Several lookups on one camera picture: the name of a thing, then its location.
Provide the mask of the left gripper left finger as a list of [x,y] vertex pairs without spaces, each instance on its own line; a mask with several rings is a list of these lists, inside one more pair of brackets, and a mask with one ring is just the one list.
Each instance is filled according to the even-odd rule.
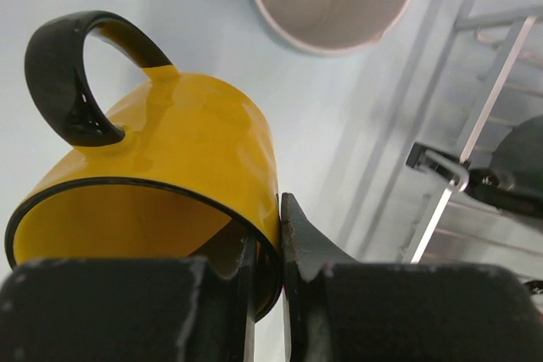
[[256,242],[214,258],[36,259],[1,287],[4,361],[246,361]]

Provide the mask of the yellow mug black handle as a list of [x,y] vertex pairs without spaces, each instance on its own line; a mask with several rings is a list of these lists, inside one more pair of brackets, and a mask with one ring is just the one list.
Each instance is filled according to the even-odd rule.
[[[103,111],[84,64],[89,36],[146,81]],[[215,77],[182,73],[127,19],[108,11],[41,25],[25,51],[31,99],[70,151],[11,215],[11,267],[40,258],[185,258],[228,226],[257,241],[255,316],[282,285],[272,134],[259,108]]]

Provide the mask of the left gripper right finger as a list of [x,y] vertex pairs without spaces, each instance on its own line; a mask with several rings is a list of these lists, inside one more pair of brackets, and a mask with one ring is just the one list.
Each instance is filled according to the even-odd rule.
[[529,291],[496,265],[368,264],[281,199],[290,361],[539,361]]

